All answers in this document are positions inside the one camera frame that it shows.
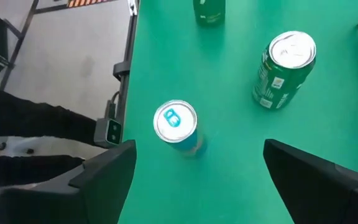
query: concrete floor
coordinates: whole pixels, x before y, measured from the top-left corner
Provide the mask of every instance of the concrete floor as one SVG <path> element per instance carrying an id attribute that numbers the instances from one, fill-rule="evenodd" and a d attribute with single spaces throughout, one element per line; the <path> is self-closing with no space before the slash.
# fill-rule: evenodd
<path id="1" fill-rule="evenodd" d="M 38 8 L 62 3 L 42 0 Z M 21 30 L 31 4 L 0 0 L 0 17 Z M 119 89 L 112 68 L 124 58 L 128 24 L 125 0 L 35 15 L 5 91 L 93 119 L 103 117 L 107 100 Z M 11 55 L 16 44 L 12 34 L 8 43 Z M 32 147 L 36 155 L 90 158 L 104 151 L 66 139 L 27 139 L 20 147 L 17 140 L 9 138 L 8 149 L 0 154 L 24 156 L 24 149 Z"/>

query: black pants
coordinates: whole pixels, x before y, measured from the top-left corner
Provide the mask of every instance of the black pants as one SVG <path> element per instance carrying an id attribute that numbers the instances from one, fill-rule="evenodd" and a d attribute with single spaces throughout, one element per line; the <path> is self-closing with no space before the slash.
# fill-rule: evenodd
<path id="1" fill-rule="evenodd" d="M 96 121 L 61 106 L 34 103 L 0 91 L 0 136 L 54 136 L 94 146 Z M 41 182 L 82 163 L 70 156 L 0 156 L 0 186 Z"/>

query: can top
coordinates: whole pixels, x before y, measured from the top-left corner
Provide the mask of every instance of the can top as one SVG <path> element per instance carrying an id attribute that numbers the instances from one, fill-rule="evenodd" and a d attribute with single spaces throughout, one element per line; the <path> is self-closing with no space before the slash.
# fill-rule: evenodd
<path id="1" fill-rule="evenodd" d="M 153 123 L 160 139 L 176 143 L 193 134 L 197 127 L 197 115 L 189 103 L 171 100 L 157 109 Z"/>
<path id="2" fill-rule="evenodd" d="M 303 68 L 316 57 L 316 44 L 307 33 L 288 31 L 274 38 L 268 51 L 277 65 Z"/>

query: green bottle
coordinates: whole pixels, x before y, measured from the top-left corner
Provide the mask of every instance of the green bottle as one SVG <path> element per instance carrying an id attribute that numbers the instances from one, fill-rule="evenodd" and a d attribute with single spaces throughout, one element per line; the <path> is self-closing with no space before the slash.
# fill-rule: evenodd
<path id="1" fill-rule="evenodd" d="M 196 21 L 201 26 L 215 26 L 224 22 L 226 0 L 193 0 Z"/>

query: can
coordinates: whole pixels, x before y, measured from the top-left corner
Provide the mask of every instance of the can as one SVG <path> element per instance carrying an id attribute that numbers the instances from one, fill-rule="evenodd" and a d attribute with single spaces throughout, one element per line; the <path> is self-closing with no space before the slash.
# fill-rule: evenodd
<path id="1" fill-rule="evenodd" d="M 226 0 L 193 0 L 196 21 L 201 26 L 216 26 L 224 22 Z"/>
<path id="2" fill-rule="evenodd" d="M 198 157 L 204 153 L 205 138 L 198 127 L 194 108 L 183 100 L 171 100 L 161 105 L 154 114 L 157 136 L 182 152 L 184 156 Z"/>
<path id="3" fill-rule="evenodd" d="M 262 54 L 259 80 L 252 95 L 262 106 L 283 108 L 295 96 L 316 63 L 316 44 L 304 32 L 288 31 L 271 41 Z"/>

